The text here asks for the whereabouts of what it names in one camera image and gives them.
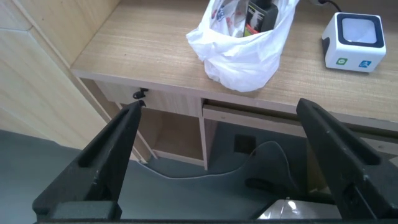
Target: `white cable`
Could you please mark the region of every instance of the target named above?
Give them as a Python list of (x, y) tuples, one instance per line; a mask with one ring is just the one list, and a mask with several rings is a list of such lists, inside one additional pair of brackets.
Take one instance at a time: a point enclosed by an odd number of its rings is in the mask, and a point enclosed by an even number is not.
[(144, 167), (145, 169), (147, 169), (147, 170), (149, 170), (149, 171), (151, 171), (151, 172), (153, 172), (153, 173), (155, 173), (155, 174), (157, 174), (157, 175), (159, 175), (159, 176), (161, 176), (161, 177), (164, 177), (164, 178), (166, 178), (166, 179), (169, 179), (169, 180), (192, 180), (192, 179), (200, 179), (200, 178), (204, 178), (204, 177), (219, 177), (219, 176), (223, 176), (223, 175), (232, 174), (233, 172), (236, 172), (236, 171), (240, 170), (242, 167), (244, 167), (244, 165), (246, 165), (246, 163), (249, 161), (249, 159), (251, 158), (251, 156), (253, 155), (253, 153), (254, 153), (257, 149), (259, 149), (261, 146), (263, 146), (263, 145), (265, 145), (265, 144), (269, 144), (269, 143), (274, 143), (274, 144), (276, 144), (276, 145), (278, 146), (279, 150), (280, 150), (280, 151), (282, 152), (282, 154), (284, 155), (284, 158), (285, 158), (285, 161), (286, 161), (286, 164), (287, 164), (287, 175), (289, 176), (289, 179), (290, 179), (291, 183), (294, 185), (294, 187), (296, 188), (296, 190), (297, 190), (297, 191), (300, 191), (299, 188), (297, 187), (297, 184), (295, 183), (294, 179), (292, 178), (291, 173), (290, 173), (290, 165), (289, 165), (289, 161), (287, 160), (286, 153), (284, 152), (284, 150), (283, 150), (283, 148), (280, 146), (280, 144), (277, 143), (277, 142), (275, 142), (275, 141), (266, 141), (266, 142), (261, 143), (260, 145), (258, 145), (258, 146), (250, 153), (248, 159), (246, 159), (246, 161), (244, 161), (244, 163), (243, 163), (242, 165), (240, 165), (240, 166), (239, 166), (238, 168), (236, 168), (236, 169), (233, 169), (233, 170), (228, 171), (228, 172), (220, 173), (220, 174), (207, 174), (207, 175), (200, 175), (200, 176), (195, 176), (195, 177), (167, 177), (166, 175), (161, 174), (160, 172), (157, 172), (156, 170), (151, 169), (150, 167), (147, 167), (147, 166), (145, 166), (144, 164), (142, 164), (142, 163), (140, 163), (140, 162), (138, 162), (138, 164), (140, 164), (140, 165), (141, 165), (142, 167)]

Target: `green sticker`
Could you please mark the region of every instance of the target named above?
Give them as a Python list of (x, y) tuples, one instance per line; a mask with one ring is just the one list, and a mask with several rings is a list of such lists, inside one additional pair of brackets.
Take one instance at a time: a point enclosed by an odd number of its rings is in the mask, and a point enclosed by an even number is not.
[(337, 65), (345, 65), (347, 63), (347, 58), (339, 58), (336, 62)]

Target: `lock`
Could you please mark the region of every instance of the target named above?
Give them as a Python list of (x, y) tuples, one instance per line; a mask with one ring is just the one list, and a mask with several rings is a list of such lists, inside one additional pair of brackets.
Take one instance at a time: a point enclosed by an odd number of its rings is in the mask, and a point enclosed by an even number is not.
[(135, 93), (132, 95), (132, 97), (133, 97), (134, 99), (136, 99), (136, 100), (141, 99), (141, 98), (144, 98), (144, 97), (145, 97), (145, 92), (146, 92), (146, 91), (149, 91), (149, 90), (146, 89), (146, 88), (140, 88), (140, 90), (137, 91), (137, 92), (135, 92)]

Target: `cable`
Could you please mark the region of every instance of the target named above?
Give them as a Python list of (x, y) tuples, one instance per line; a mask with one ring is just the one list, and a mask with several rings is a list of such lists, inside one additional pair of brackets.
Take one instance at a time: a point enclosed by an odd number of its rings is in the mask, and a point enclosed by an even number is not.
[(161, 177), (164, 177), (164, 178), (166, 178), (166, 179), (169, 179), (169, 180), (192, 180), (192, 179), (201, 179), (201, 178), (204, 178), (204, 177), (219, 177), (219, 176), (223, 176), (223, 175), (232, 174), (233, 172), (236, 172), (236, 171), (240, 170), (242, 167), (244, 167), (244, 165), (246, 165), (246, 163), (249, 161), (249, 159), (251, 158), (251, 156), (253, 155), (253, 153), (254, 153), (257, 149), (259, 149), (261, 146), (266, 145), (266, 144), (269, 144), (269, 143), (274, 143), (274, 144), (276, 144), (276, 145), (278, 146), (278, 149), (279, 149), (279, 150), (282, 152), (282, 154), (284, 155), (284, 158), (285, 158), (285, 161), (286, 161), (286, 164), (287, 164), (287, 175), (289, 176), (289, 179), (290, 179), (291, 183), (294, 185), (295, 189), (299, 192), (300, 189), (297, 187), (297, 184), (296, 184), (296, 182), (294, 181), (294, 179), (293, 179), (293, 177), (292, 177), (292, 175), (291, 175), (291, 173), (290, 173), (290, 165), (289, 165), (289, 161), (287, 160), (286, 153), (284, 152), (284, 150), (282, 149), (282, 147), (280, 146), (280, 144), (277, 143), (277, 142), (275, 142), (275, 141), (266, 141), (266, 142), (261, 143), (260, 145), (258, 145), (258, 146), (250, 153), (248, 159), (246, 159), (246, 161), (244, 161), (242, 165), (240, 165), (240, 166), (239, 166), (238, 168), (236, 168), (236, 169), (233, 169), (233, 170), (228, 171), (228, 172), (220, 173), (220, 174), (207, 174), (207, 175), (200, 175), (200, 176), (194, 176), (194, 177), (167, 177), (166, 175), (163, 175), (163, 174), (161, 174), (160, 172), (157, 172), (156, 170), (151, 169), (150, 167), (147, 167), (147, 166), (145, 166), (144, 164), (142, 164), (142, 163), (140, 163), (140, 162), (138, 162), (138, 164), (140, 164), (140, 165), (141, 165), (142, 167), (144, 167), (145, 169), (147, 169), (147, 170), (149, 170), (149, 171), (151, 171), (151, 172), (153, 172), (153, 173), (155, 173), (155, 174), (157, 174), (157, 175), (159, 175), (159, 176), (161, 176)]
[(337, 11), (341, 12), (340, 7), (338, 7), (338, 5), (337, 5), (334, 1), (332, 1), (332, 0), (318, 0), (318, 2), (319, 2), (320, 4), (324, 4), (324, 3), (327, 3), (327, 2), (328, 2), (328, 3), (332, 4), (332, 5), (334, 5), (334, 6), (336, 7)]

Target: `black bottle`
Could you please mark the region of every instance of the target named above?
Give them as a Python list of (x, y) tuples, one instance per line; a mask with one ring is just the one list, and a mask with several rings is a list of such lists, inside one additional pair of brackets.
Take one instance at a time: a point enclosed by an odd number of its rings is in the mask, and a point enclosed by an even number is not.
[(243, 36), (272, 30), (278, 16), (278, 7), (272, 0), (250, 0)]

